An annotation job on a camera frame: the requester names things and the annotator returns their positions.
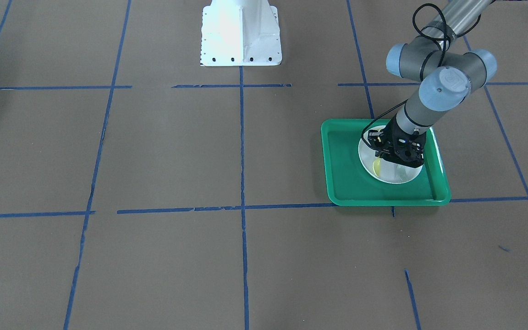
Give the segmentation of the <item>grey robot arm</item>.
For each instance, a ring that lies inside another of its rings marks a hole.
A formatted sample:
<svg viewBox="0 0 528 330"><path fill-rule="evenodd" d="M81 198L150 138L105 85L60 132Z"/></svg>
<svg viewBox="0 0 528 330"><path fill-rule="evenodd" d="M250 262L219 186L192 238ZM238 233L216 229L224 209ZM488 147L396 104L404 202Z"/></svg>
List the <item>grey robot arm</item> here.
<svg viewBox="0 0 528 330"><path fill-rule="evenodd" d="M419 83L411 97L393 107L396 114L383 129L367 126L361 141L375 157L410 168L424 164L427 131L497 73L497 60L488 50L455 54L450 47L478 25L490 0L451 0L444 8L426 3L437 16L417 36L396 44L385 65L396 77Z"/></svg>

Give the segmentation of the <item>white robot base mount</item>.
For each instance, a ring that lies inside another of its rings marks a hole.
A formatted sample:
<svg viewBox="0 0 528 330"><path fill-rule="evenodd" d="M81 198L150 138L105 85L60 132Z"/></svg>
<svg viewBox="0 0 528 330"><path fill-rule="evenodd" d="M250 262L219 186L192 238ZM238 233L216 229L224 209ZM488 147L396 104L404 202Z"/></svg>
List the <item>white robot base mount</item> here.
<svg viewBox="0 0 528 330"><path fill-rule="evenodd" d="M213 0L203 7L200 65L278 66L281 30L267 0Z"/></svg>

